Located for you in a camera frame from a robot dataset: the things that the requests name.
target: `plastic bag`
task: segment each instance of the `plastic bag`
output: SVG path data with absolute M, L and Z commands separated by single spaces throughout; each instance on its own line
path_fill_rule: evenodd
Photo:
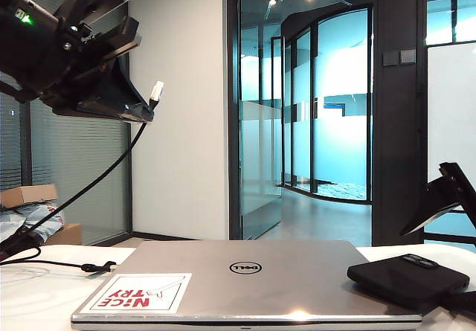
M 22 226 L 31 227 L 56 209 L 56 205 L 45 202 L 24 205 L 0 212 L 0 240 L 7 239 Z M 43 239 L 43 242 L 46 242 L 46 240 L 58 232 L 64 224 L 64 216 L 62 212 L 59 212 L 40 225 L 34 232 Z

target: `dell logo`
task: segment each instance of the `dell logo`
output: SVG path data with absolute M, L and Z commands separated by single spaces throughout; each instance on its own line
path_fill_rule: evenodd
M 230 265 L 230 270 L 237 274 L 254 274 L 261 269 L 261 265 L 255 262 L 238 262 Z

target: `silver laptop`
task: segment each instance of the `silver laptop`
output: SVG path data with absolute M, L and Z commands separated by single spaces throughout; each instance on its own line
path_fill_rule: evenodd
M 144 242 L 71 316 L 76 330 L 409 330 L 422 316 L 362 294 L 348 242 Z

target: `cardboard box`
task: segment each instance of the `cardboard box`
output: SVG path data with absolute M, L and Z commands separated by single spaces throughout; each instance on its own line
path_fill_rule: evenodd
M 83 244 L 83 229 L 80 223 L 65 223 L 65 226 L 49 237 L 44 245 Z
M 18 207 L 33 202 L 51 201 L 57 198 L 57 189 L 54 184 L 15 187 L 0 193 L 0 203 L 6 208 Z

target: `window blinds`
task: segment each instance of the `window blinds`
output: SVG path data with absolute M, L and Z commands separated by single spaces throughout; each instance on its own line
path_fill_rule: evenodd
M 64 0 L 34 0 L 54 12 Z M 94 23 L 105 32 L 120 23 L 120 7 Z M 39 101 L 31 104 L 33 184 L 54 183 L 64 202 L 98 177 L 127 147 L 128 127 L 115 120 L 60 117 Z M 67 222 L 83 225 L 92 244 L 126 230 L 129 165 L 124 161 L 106 179 L 65 210 Z
M 12 77 L 1 72 L 0 80 L 18 88 Z M 0 190 L 6 190 L 22 183 L 22 168 L 20 105 L 12 97 L 3 93 L 0 93 L 0 137 Z

